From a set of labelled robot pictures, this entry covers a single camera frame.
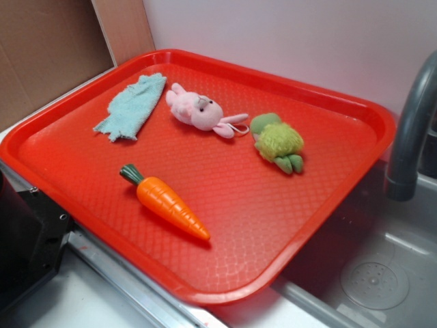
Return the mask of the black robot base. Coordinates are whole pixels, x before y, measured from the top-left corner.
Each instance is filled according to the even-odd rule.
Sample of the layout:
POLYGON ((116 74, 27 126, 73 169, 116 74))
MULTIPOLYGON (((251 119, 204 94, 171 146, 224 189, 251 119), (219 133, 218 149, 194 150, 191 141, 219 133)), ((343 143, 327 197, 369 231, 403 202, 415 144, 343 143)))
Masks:
POLYGON ((1 174, 1 313, 59 272, 70 214, 42 191, 15 191, 1 174))

